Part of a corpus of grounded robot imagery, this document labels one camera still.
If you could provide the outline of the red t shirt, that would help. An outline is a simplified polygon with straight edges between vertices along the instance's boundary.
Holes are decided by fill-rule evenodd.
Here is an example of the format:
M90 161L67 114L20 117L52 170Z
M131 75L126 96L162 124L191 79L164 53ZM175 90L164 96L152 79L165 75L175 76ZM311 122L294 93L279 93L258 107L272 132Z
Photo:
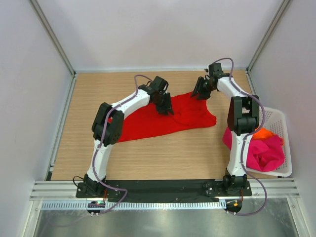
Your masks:
M160 115L154 104L148 104L129 115L123 123L120 142L215 126L217 118L207 108L205 100L197 100L191 92L171 98L174 114Z

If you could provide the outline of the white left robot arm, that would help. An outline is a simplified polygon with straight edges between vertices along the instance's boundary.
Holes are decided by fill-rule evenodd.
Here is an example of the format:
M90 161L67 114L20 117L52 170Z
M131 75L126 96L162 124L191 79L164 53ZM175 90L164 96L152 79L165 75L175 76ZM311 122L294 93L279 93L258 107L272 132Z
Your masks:
M174 114L168 82L156 76L147 84L138 85L134 77L135 92L113 104L102 103L92 124L94 150L91 165L83 182L78 184L76 197L98 198L109 186L105 183L107 164L115 143L122 136L124 120L138 109L154 104L160 115Z

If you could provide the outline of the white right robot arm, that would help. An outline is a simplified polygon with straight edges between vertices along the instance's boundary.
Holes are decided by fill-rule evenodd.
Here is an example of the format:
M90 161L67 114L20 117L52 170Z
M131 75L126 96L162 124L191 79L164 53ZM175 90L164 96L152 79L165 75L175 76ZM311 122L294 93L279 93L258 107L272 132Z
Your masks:
M218 187L224 195L236 196L247 185L245 165L252 134L259 126L259 99L238 86L231 74L223 72L220 63L208 65L205 71L206 75L197 79L192 97L207 100L217 90L230 99L227 117L232 139L230 160Z

